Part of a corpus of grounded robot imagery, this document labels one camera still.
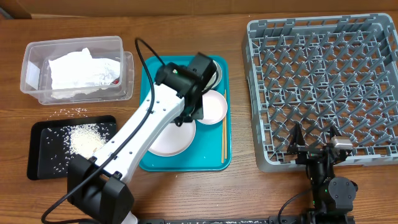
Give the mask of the white paper napkin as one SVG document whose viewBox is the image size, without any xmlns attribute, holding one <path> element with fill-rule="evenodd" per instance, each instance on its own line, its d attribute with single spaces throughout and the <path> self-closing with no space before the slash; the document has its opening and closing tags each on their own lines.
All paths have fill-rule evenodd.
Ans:
<svg viewBox="0 0 398 224">
<path fill-rule="evenodd" d="M 52 89 L 63 90 L 93 86 L 92 59 L 88 48 L 84 48 L 55 60 L 49 60 Z"/>
<path fill-rule="evenodd" d="M 84 77 L 86 86 L 105 86 L 120 78 L 121 63 L 109 58 L 92 58 L 88 61 L 87 74 Z"/>
</svg>

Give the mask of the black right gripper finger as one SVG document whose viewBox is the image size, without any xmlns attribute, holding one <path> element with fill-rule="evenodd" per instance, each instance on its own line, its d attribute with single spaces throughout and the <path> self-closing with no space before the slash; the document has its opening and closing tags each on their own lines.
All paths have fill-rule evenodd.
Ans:
<svg viewBox="0 0 398 224">
<path fill-rule="evenodd" d="M 334 125 L 330 126 L 328 133 L 331 138 L 333 138 L 335 136 L 341 136 L 341 133 L 339 132 L 338 128 Z"/>
<path fill-rule="evenodd" d="M 295 123 L 294 127 L 290 130 L 290 134 L 292 137 L 287 148 L 287 153 L 298 154 L 305 148 L 305 140 L 303 138 L 300 123 Z"/>
</svg>

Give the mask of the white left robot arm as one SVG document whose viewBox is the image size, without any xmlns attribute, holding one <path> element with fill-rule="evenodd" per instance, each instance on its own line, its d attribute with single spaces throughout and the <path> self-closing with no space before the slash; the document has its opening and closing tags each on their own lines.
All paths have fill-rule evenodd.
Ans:
<svg viewBox="0 0 398 224">
<path fill-rule="evenodd" d="M 150 90 L 125 125 L 89 159 L 76 156 L 67 177 L 67 201 L 93 223 L 138 223 L 129 183 L 141 159 L 169 125 L 203 118 L 203 94 L 218 73 L 214 60 L 197 53 L 187 65 L 161 62 Z"/>
</svg>

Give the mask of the red snack wrapper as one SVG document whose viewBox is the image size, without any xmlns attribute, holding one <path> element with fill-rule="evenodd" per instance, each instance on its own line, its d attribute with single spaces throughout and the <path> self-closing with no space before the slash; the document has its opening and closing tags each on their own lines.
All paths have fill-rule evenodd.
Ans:
<svg viewBox="0 0 398 224">
<path fill-rule="evenodd" d="M 113 80 L 112 82 L 111 82 L 111 84 L 112 85 L 118 85 L 118 84 L 120 84 L 120 79 L 118 78 L 118 79 L 115 79 L 115 80 Z"/>
</svg>

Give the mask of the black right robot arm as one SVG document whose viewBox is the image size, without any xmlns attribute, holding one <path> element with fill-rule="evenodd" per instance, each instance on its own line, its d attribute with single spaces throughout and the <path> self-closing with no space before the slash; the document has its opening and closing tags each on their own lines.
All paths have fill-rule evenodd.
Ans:
<svg viewBox="0 0 398 224">
<path fill-rule="evenodd" d="M 282 212 L 290 202 L 310 192 L 313 208 L 293 218 L 294 223 L 354 223 L 354 218 L 348 213 L 353 210 L 358 185 L 346 177 L 337 177 L 333 169 L 352 153 L 351 140 L 342 136 L 335 126 L 330 127 L 330 140 L 322 147 L 305 145 L 300 123 L 295 123 L 290 133 L 292 139 L 287 152 L 297 156 L 296 164 L 305 166 L 311 187 L 285 202 L 278 212 L 277 221 L 282 223 Z"/>
</svg>

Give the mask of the large pink plate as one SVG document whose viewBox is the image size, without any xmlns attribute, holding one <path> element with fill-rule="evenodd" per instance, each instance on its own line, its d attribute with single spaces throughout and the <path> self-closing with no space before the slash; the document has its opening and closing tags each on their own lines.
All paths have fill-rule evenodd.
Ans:
<svg viewBox="0 0 398 224">
<path fill-rule="evenodd" d="M 191 145 L 196 130 L 195 122 L 183 123 L 181 126 L 170 123 L 150 146 L 149 152 L 161 157 L 176 156 Z"/>
</svg>

